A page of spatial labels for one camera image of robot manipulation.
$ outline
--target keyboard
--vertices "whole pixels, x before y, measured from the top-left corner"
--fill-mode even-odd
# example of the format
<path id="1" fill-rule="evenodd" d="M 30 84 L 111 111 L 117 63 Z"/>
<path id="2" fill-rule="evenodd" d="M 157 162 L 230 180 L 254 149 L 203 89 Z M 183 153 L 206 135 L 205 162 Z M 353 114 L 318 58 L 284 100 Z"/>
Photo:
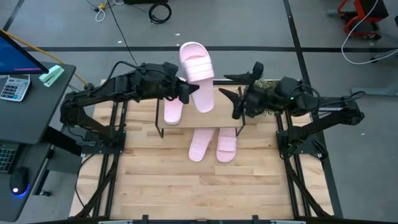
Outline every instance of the keyboard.
<path id="1" fill-rule="evenodd" d="M 11 172 L 12 166 L 17 161 L 19 144 L 0 142 L 0 174 Z"/>

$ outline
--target concrete floor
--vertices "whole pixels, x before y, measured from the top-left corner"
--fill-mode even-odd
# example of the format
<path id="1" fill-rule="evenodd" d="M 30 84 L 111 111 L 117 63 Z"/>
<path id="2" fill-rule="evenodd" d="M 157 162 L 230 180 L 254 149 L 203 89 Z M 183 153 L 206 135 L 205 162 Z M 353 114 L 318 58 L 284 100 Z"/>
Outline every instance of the concrete floor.
<path id="1" fill-rule="evenodd" d="M 100 0 L 90 0 L 99 4 Z M 343 21 L 326 16 L 328 8 L 336 8 L 340 0 L 289 0 L 297 35 L 302 47 L 338 48 L 345 39 Z M 347 47 L 366 49 L 372 47 L 398 47 L 398 27 L 394 13 L 396 0 L 384 0 L 390 17 L 380 22 L 383 33 L 389 34 L 376 44 L 354 38 Z M 0 1 L 0 27 L 6 24 L 17 5 L 16 0 Z M 250 70 L 255 61 L 265 65 L 264 78 L 290 76 L 301 78 L 299 61 L 295 52 L 284 47 L 294 47 L 292 34 L 282 0 L 170 0 L 173 16 L 166 24 L 149 23 L 147 16 L 131 6 L 114 6 L 116 19 L 129 46 L 176 47 L 186 41 L 201 42 L 205 46 L 260 46 L 280 47 L 273 50 L 235 48 L 237 51 L 210 51 L 216 76 L 242 73 Z M 148 9 L 148 5 L 139 5 Z M 9 32 L 38 47 L 124 47 L 111 11 L 106 19 L 97 23 L 95 12 L 83 0 L 25 0 Z M 131 62 L 128 52 L 50 52 L 66 63 L 77 66 L 77 72 L 87 81 L 98 84 L 108 76 L 111 67 L 119 60 Z M 50 58 L 32 52 L 38 60 Z M 179 64 L 177 51 L 133 52 L 139 63 L 164 61 Z M 357 62 L 369 60 L 374 54 L 349 53 Z M 398 82 L 398 60 L 377 64 L 352 65 L 340 53 L 304 52 L 311 84 L 323 96 L 348 95 L 355 86 L 384 87 Z M 129 69 L 121 67 L 116 73 Z M 73 78 L 72 85 L 82 88 Z M 398 153 L 395 137 L 398 136 L 395 98 L 367 96 L 359 100 L 365 120 L 357 126 L 335 126 L 325 131 L 331 166 L 345 218 L 398 222 Z M 93 107 L 87 108 L 90 114 Z M 60 128 L 57 112 L 51 122 Z M 76 177 L 71 174 L 50 173 L 45 189 L 53 196 L 31 196 L 16 223 L 32 223 L 64 219 L 69 214 Z"/>

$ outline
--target chair wheel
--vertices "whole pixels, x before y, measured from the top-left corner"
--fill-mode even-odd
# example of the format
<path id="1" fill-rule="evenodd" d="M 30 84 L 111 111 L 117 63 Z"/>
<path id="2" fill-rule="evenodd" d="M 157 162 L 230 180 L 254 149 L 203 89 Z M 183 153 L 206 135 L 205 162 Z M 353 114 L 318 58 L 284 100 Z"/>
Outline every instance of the chair wheel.
<path id="1" fill-rule="evenodd" d="M 49 197 L 49 196 L 51 196 L 51 192 L 49 192 L 49 191 L 46 191 L 46 190 L 42 190 L 41 192 L 40 192 L 40 194 L 39 194 L 40 196 L 46 196 L 46 197 Z"/>

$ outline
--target monitor screen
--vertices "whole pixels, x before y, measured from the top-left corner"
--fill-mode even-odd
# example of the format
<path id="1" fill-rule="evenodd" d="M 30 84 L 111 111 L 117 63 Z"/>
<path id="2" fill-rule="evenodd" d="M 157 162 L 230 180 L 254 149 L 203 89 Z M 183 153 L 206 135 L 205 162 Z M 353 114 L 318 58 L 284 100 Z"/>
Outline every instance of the monitor screen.
<path id="1" fill-rule="evenodd" d="M 0 75 L 43 74 L 49 71 L 0 31 Z"/>

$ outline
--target pink slide sandal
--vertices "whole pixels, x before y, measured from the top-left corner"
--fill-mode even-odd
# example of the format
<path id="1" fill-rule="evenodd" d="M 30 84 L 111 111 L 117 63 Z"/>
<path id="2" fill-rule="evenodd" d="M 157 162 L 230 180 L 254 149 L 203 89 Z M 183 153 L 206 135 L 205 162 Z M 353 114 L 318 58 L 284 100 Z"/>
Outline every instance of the pink slide sandal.
<path id="1" fill-rule="evenodd" d="M 216 156 L 220 162 L 229 162 L 236 155 L 235 128 L 220 128 Z"/>
<path id="2" fill-rule="evenodd" d="M 176 125 L 181 120 L 183 103 L 178 99 L 164 101 L 164 121 L 169 125 Z"/>
<path id="3" fill-rule="evenodd" d="M 215 128 L 195 128 L 189 148 L 189 158 L 193 162 L 200 162 L 203 159 L 215 131 Z"/>
<path id="4" fill-rule="evenodd" d="M 187 42 L 180 47 L 180 61 L 188 82 L 200 86 L 192 93 L 193 103 L 198 111 L 209 112 L 214 107 L 214 71 L 209 53 L 202 44 Z"/>

